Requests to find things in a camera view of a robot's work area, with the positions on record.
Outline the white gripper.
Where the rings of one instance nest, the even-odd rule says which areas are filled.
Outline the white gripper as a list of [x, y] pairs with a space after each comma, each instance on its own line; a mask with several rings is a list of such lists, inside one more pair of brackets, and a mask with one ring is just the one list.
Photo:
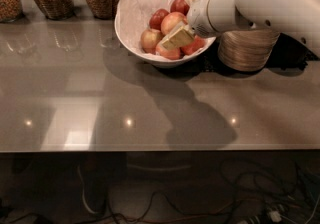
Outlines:
[[187, 0], [187, 3], [190, 4], [187, 14], [189, 25], [178, 24], [160, 41], [161, 46], [166, 50], [173, 50], [192, 43], [195, 34], [201, 38], [219, 35], [210, 22], [208, 14], [210, 0]]

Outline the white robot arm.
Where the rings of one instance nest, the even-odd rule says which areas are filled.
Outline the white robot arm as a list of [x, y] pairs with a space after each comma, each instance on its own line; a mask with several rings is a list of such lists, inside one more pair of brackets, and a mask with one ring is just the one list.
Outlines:
[[172, 50], [196, 36], [217, 37], [229, 31], [271, 29], [320, 54], [320, 0], [194, 0], [185, 23], [161, 41]]

